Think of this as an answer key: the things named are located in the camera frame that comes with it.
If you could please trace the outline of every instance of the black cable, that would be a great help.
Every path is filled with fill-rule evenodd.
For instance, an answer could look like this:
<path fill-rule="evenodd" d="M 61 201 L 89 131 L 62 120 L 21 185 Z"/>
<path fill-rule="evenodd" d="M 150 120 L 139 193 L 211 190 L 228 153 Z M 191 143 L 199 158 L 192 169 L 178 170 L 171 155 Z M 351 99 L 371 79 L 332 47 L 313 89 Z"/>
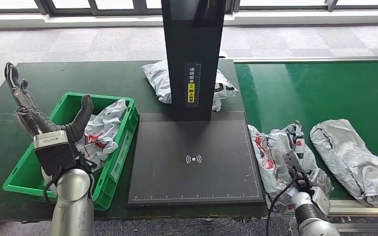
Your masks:
<path fill-rule="evenodd" d="M 272 203 L 270 204 L 270 208 L 269 208 L 269 214 L 267 214 L 267 220 L 266 220 L 266 235 L 269 236 L 269 224 L 270 224 L 270 214 L 272 213 L 273 211 L 273 207 L 275 206 L 275 203 L 277 202 L 277 200 L 279 199 L 279 197 L 284 193 L 286 192 L 286 190 L 288 188 L 290 188 L 296 181 L 296 178 L 298 177 L 298 172 L 296 171 L 296 168 L 293 167 L 293 170 L 295 171 L 294 172 L 294 177 L 292 179 L 292 181 L 286 186 L 286 188 L 284 188 L 278 195 L 276 195 L 276 197 L 273 199 Z"/>
<path fill-rule="evenodd" d="M 59 176 L 60 176 L 60 173 L 62 172 L 62 166 L 59 166 L 59 169 L 57 171 L 57 173 L 55 175 L 53 175 L 52 179 L 50 180 L 50 182 L 47 183 L 47 185 L 44 187 L 43 189 L 43 195 L 44 195 L 44 198 L 46 200 L 46 203 L 47 203 L 47 206 L 51 212 L 51 214 L 53 214 L 53 207 L 51 206 L 51 203 L 50 203 L 50 199 L 48 199 L 48 195 L 47 195 L 47 190 L 50 188 L 50 186 L 56 182 L 56 180 L 59 179 Z"/>

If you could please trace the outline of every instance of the warning label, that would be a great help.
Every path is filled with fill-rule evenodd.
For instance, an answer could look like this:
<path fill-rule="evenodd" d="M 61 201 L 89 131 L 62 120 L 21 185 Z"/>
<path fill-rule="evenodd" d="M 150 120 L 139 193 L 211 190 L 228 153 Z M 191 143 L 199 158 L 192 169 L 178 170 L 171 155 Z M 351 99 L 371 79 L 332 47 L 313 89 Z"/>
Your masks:
<path fill-rule="evenodd" d="M 195 84 L 188 84 L 188 103 L 195 102 Z"/>

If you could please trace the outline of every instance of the crumpled plastic bag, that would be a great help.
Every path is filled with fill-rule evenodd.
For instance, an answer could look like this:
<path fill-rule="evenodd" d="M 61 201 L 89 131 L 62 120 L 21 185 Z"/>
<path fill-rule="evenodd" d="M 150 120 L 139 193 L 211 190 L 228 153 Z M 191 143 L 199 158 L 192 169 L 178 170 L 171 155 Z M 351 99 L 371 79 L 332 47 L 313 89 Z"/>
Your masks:
<path fill-rule="evenodd" d="M 97 164 L 93 172 L 101 169 L 108 155 L 118 148 L 114 139 L 125 110 L 126 101 L 120 99 L 103 109 L 96 117 L 92 116 L 83 137 L 76 143 L 77 149 L 85 158 Z"/>
<path fill-rule="evenodd" d="M 266 192 L 266 202 L 270 208 L 271 201 L 278 195 L 291 181 L 292 177 L 288 173 L 288 168 L 283 159 L 283 154 L 293 150 L 305 172 L 311 171 L 311 186 L 322 186 L 324 193 L 329 196 L 332 192 L 332 184 L 328 175 L 318 168 L 315 156 L 305 144 L 304 133 L 301 125 L 293 123 L 282 130 L 274 129 L 269 134 L 259 132 L 254 126 L 249 125 L 250 136 L 253 149 L 260 169 L 260 176 Z M 275 203 L 273 212 L 280 213 L 282 208 L 291 204 L 292 196 L 298 190 L 292 186 L 283 193 Z"/>
<path fill-rule="evenodd" d="M 327 120 L 311 130 L 311 140 L 331 173 L 364 205 L 378 207 L 378 157 L 346 119 Z"/>
<path fill-rule="evenodd" d="M 162 103 L 172 103 L 172 94 L 170 91 L 169 68 L 167 60 L 162 60 L 154 64 L 147 64 L 141 67 L 147 76 L 150 85 L 156 92 L 158 100 Z M 230 83 L 225 76 L 217 70 L 215 80 L 214 101 L 212 111 L 221 110 L 221 99 L 235 96 L 238 90 Z"/>

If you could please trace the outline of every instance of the black vertical stand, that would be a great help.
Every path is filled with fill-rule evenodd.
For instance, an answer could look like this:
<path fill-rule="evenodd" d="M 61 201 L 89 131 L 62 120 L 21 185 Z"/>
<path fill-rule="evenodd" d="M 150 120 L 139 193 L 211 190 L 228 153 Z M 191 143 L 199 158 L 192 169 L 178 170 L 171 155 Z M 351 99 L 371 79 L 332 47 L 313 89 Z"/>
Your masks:
<path fill-rule="evenodd" d="M 173 118 L 210 120 L 225 0 L 162 0 L 161 5 Z"/>

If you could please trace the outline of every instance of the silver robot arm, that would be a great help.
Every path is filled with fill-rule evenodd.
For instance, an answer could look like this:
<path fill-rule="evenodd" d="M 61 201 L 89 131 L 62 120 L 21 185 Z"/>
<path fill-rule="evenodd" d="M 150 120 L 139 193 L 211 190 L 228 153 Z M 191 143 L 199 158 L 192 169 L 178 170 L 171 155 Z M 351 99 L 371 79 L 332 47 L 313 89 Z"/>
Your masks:
<path fill-rule="evenodd" d="M 17 117 L 34 142 L 34 152 L 42 171 L 50 181 L 43 190 L 57 187 L 57 203 L 53 211 L 51 236 L 92 236 L 94 203 L 92 166 L 77 150 L 75 143 L 83 136 L 94 106 L 90 95 L 84 95 L 81 109 L 71 123 L 56 125 L 40 111 L 27 90 L 28 82 L 19 80 L 17 68 L 7 63 L 5 79 L 18 105 Z"/>
<path fill-rule="evenodd" d="M 301 236 L 340 236 L 335 225 L 312 202 L 308 193 L 299 192 L 292 197 L 296 222 Z"/>
<path fill-rule="evenodd" d="M 91 190 L 90 176 L 81 169 L 69 170 L 59 178 L 51 236 L 94 235 L 94 202 L 90 198 Z"/>

